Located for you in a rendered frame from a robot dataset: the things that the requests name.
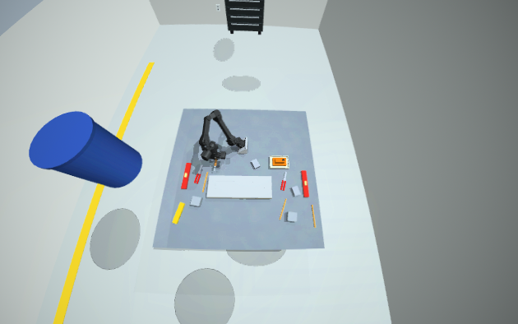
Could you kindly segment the red flat bar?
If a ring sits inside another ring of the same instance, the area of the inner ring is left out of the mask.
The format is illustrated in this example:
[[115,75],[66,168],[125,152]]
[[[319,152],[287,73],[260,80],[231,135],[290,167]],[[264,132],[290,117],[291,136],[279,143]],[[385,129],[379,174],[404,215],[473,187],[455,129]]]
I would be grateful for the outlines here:
[[307,183],[307,171],[302,170],[302,179],[303,179],[303,197],[309,197],[308,183]]
[[189,176],[189,173],[190,173],[190,168],[191,168],[191,163],[187,163],[181,189],[187,189],[188,180],[189,180],[188,176]]

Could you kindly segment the white panel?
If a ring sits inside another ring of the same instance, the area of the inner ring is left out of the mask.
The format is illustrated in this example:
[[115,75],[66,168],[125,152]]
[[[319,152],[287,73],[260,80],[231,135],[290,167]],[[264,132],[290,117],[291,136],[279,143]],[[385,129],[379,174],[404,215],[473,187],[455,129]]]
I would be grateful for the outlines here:
[[271,176],[210,175],[207,197],[271,199]]

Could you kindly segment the yellow rectangular bar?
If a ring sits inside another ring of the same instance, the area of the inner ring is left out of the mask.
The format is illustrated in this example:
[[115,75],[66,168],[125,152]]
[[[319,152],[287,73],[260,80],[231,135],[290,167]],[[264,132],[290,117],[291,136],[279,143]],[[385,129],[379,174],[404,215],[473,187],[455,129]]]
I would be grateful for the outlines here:
[[178,209],[175,213],[175,216],[174,216],[174,219],[173,219],[173,223],[177,224],[178,223],[178,220],[183,212],[183,208],[184,208],[185,204],[183,203],[180,203],[180,205],[178,206]]

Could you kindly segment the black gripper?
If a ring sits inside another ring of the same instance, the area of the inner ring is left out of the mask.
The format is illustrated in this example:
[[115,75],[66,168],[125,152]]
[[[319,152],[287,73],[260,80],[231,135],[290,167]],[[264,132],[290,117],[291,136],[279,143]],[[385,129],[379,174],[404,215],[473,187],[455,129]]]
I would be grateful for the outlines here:
[[211,153],[211,156],[210,156],[210,159],[212,160],[215,160],[215,157],[216,157],[216,160],[218,160],[219,158],[221,158],[222,160],[225,159],[225,156],[226,156],[226,152],[225,151],[221,151],[220,153],[217,152],[216,148],[215,148],[215,152]]

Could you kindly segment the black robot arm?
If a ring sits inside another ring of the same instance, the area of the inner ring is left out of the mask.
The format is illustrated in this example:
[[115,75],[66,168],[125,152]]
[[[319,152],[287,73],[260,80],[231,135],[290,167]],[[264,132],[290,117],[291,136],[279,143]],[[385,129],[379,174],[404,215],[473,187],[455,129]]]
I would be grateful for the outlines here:
[[221,130],[227,137],[226,142],[228,143],[228,145],[236,145],[240,148],[245,147],[245,140],[242,140],[240,137],[235,137],[230,133],[229,129],[224,124],[224,121],[222,121],[221,112],[218,109],[216,109],[213,112],[211,112],[210,115],[204,117],[203,130],[199,140],[199,144],[201,145],[201,148],[203,150],[203,152],[201,153],[202,159],[209,161],[211,153],[215,152],[215,148],[216,150],[218,149],[218,145],[215,144],[215,141],[210,142],[209,131],[211,119],[213,119],[215,122],[219,124]]

